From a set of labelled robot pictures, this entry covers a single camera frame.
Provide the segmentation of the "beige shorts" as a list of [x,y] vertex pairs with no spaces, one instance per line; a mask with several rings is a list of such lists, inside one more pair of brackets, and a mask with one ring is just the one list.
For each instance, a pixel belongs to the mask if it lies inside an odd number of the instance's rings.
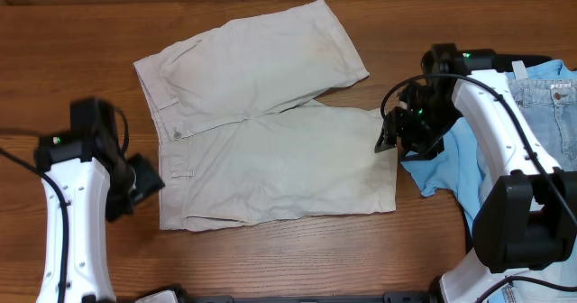
[[324,0],[234,19],[134,67],[159,138],[161,229],[395,209],[379,111],[318,101],[369,75]]

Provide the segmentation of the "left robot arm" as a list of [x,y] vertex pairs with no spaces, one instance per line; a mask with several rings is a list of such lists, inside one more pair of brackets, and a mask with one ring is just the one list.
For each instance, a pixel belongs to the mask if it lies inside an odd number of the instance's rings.
[[40,137],[34,153],[47,203],[40,302],[114,302],[105,225],[133,213],[165,184],[141,154],[126,155],[116,120],[123,112],[98,98],[70,105],[70,128]]

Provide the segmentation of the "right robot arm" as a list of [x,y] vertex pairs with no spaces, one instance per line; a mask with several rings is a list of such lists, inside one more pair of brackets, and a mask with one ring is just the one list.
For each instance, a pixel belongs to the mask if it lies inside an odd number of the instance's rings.
[[576,299],[576,81],[539,77],[542,55],[436,44],[420,75],[382,108],[375,149],[402,149],[425,191],[449,188],[468,252],[426,291],[387,302],[573,302]]

